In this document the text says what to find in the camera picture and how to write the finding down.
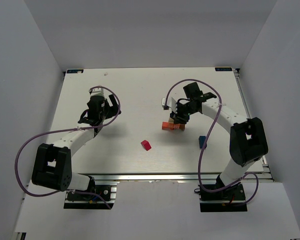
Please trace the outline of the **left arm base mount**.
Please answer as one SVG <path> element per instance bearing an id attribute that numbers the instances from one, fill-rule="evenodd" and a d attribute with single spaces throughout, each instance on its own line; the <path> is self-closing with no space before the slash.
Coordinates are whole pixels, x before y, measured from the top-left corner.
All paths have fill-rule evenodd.
<path id="1" fill-rule="evenodd" d="M 65 195 L 64 209 L 111 210 L 117 194 L 117 181 L 95 180 L 89 176 L 87 190 L 70 190 Z"/>

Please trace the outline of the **orange cube with window print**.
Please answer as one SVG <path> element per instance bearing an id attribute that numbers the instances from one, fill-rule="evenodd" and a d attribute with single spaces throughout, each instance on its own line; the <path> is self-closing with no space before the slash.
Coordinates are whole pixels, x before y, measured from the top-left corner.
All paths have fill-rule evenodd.
<path id="1" fill-rule="evenodd" d="M 176 130 L 176 129 L 180 129 L 181 125 L 180 124 L 174 124 L 173 125 L 173 129 Z"/>

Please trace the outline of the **blue rectangular block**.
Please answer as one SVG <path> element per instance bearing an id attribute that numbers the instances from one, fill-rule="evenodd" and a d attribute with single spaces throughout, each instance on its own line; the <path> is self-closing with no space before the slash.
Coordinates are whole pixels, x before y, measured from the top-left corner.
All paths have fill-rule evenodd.
<path id="1" fill-rule="evenodd" d="M 199 143 L 199 148 L 200 149 L 203 148 L 205 140 L 206 140 L 206 136 L 204 136 L 204 135 L 199 136 L 198 143 Z"/>

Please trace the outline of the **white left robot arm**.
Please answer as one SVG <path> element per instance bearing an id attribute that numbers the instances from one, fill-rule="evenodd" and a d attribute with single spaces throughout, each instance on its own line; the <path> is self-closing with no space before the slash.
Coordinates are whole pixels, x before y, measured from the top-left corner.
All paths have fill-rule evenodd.
<path id="1" fill-rule="evenodd" d="M 31 181 L 33 184 L 64 192 L 88 191 L 94 187 L 92 178 L 72 171 L 72 157 L 103 128 L 104 120 L 120 114 L 115 95 L 105 98 L 92 95 L 80 116 L 78 126 L 53 143 L 42 143 L 36 153 Z"/>

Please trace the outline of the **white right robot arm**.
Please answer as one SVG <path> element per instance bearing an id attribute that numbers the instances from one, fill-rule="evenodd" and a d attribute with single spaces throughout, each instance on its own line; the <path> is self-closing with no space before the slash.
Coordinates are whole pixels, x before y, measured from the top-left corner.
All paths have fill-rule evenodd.
<path id="1" fill-rule="evenodd" d="M 213 120 L 205 138 L 209 139 L 216 124 L 229 133 L 230 160 L 216 179 L 216 192 L 228 189 L 239 183 L 248 169 L 269 151 L 262 121 L 258 117 L 248 118 L 227 107 L 221 95 L 212 88 L 204 93 L 199 80 L 187 79 L 183 87 L 186 103 L 182 104 L 166 95 L 162 108 L 171 110 L 170 118 L 174 124 L 185 125 L 190 116 L 200 113 Z"/>

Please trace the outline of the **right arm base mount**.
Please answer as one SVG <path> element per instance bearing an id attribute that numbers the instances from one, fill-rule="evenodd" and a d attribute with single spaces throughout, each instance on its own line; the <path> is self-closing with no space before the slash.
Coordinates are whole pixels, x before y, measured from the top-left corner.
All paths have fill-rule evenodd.
<path id="1" fill-rule="evenodd" d="M 247 212 L 246 195 L 241 183 L 223 191 L 207 192 L 201 187 L 195 188 L 199 195 L 201 213 Z"/>

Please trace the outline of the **cream rectangular wood block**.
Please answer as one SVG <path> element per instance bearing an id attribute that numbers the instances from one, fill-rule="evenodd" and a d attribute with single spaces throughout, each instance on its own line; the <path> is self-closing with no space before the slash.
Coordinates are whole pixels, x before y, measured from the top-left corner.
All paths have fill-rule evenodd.
<path id="1" fill-rule="evenodd" d="M 172 123 L 172 124 L 175 124 L 175 120 L 173 118 L 171 118 L 171 117 L 168 119 L 168 122 Z"/>

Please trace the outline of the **red-orange rectangular block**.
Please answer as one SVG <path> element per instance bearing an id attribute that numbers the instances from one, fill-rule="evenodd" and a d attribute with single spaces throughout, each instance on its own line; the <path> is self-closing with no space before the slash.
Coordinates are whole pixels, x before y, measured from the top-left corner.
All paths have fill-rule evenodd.
<path id="1" fill-rule="evenodd" d="M 174 124 L 171 122 L 163 122 L 161 125 L 161 129 L 164 131 L 169 131 L 174 129 Z"/>

